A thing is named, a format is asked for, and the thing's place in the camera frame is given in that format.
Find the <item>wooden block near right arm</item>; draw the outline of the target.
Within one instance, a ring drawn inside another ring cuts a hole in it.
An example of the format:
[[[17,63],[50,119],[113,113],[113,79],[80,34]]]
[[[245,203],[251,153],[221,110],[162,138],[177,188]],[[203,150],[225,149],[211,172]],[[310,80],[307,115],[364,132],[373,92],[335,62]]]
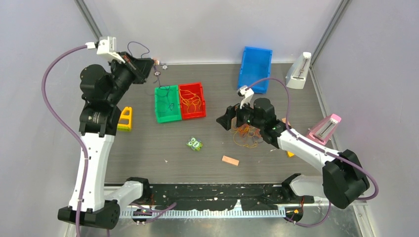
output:
[[[286,123],[286,122],[287,122],[287,121],[286,121],[286,118],[282,118],[282,122],[283,122],[283,123]]]

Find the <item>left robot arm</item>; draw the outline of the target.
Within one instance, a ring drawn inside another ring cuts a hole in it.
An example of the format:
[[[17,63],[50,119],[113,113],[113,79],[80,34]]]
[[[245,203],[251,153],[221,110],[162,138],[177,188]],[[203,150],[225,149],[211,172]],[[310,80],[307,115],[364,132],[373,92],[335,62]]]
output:
[[[98,64],[81,71],[85,104],[77,137],[83,146],[73,195],[58,211],[61,221],[111,230],[132,202],[147,204],[151,200],[149,181],[139,177],[130,177],[117,190],[104,193],[108,157],[122,113],[117,104],[132,84],[146,81],[154,66],[151,58],[134,58],[126,52],[121,52],[121,57],[121,62],[110,62],[109,72]]]

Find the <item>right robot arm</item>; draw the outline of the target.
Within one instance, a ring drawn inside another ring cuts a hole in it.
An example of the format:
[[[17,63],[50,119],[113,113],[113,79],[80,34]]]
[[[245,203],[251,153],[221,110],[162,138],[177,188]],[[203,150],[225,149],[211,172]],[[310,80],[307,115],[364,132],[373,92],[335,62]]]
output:
[[[295,174],[284,181],[282,196],[287,202],[296,202],[301,196],[326,198],[335,207],[347,208],[370,188],[367,175],[361,171],[357,155],[321,146],[300,135],[277,118],[274,106],[267,98],[258,98],[253,106],[236,104],[226,108],[216,122],[230,130],[244,124],[259,129],[263,141],[277,149],[289,151],[318,170],[320,176]]]

